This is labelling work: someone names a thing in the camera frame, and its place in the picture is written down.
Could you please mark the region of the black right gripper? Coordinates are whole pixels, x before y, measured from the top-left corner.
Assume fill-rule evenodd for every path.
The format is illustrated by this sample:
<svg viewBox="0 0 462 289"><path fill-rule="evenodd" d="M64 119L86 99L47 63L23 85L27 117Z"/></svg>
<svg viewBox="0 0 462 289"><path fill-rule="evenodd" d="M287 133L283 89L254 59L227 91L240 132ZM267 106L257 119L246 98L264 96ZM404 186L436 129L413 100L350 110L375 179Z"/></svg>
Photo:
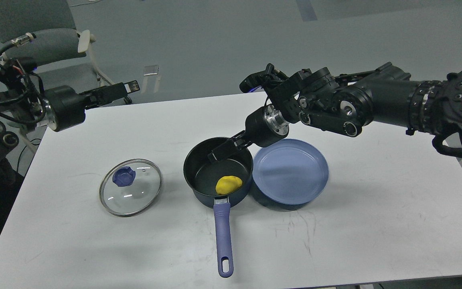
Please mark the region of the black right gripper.
<svg viewBox="0 0 462 289"><path fill-rule="evenodd" d="M247 149L252 144L268 147L289 134L289 122L273 104L262 106L249 114L245 130L225 140L208 154L211 163L220 162Z"/></svg>

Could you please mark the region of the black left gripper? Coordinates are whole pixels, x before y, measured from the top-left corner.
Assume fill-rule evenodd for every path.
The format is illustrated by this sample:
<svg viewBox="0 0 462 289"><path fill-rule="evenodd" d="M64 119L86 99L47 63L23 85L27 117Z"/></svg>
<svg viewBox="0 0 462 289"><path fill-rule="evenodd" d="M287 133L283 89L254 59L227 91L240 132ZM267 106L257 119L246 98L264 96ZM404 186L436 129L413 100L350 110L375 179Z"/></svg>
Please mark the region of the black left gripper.
<svg viewBox="0 0 462 289"><path fill-rule="evenodd" d="M70 86L60 86L45 91L45 99L50 107L48 126L60 132L85 121L85 108L92 109L123 99L126 105L132 104L131 93L140 90L138 81L106 85L80 94Z"/></svg>

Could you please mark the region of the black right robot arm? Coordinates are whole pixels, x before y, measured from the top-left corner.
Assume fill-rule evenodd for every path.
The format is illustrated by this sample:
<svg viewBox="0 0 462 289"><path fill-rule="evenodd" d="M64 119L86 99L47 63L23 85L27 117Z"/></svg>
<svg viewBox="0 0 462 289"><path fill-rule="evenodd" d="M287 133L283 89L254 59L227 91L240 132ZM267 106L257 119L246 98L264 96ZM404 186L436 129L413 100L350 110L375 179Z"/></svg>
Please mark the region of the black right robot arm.
<svg viewBox="0 0 462 289"><path fill-rule="evenodd" d="M211 162L256 144L268 147L287 137L289 124L302 122L323 131L357 137L375 121L434 136L442 155L462 159L462 71L444 81L412 81L387 62L373 71L334 77L328 68L302 69L287 76L273 64L240 83L243 93L262 88L271 101L251 113L245 130L213 148Z"/></svg>

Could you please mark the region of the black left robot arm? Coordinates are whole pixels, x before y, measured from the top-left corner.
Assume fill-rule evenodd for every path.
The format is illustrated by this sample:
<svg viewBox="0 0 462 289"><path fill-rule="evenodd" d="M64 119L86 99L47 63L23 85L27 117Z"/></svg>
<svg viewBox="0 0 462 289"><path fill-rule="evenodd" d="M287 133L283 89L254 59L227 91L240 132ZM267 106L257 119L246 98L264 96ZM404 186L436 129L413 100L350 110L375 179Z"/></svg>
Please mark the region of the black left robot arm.
<svg viewBox="0 0 462 289"><path fill-rule="evenodd" d="M36 72L39 66L89 55L94 41L90 31L53 28L22 33L2 42L0 82L6 90L0 92L0 175L6 182L14 181L6 157L18 146L20 139L6 128L3 120L25 132L41 126L60 132L83 123L86 110L119 99L130 104L130 94L140 90L137 81L111 81L94 59L91 59L92 68L101 81L97 88L82 93L67 85L45 88Z"/></svg>

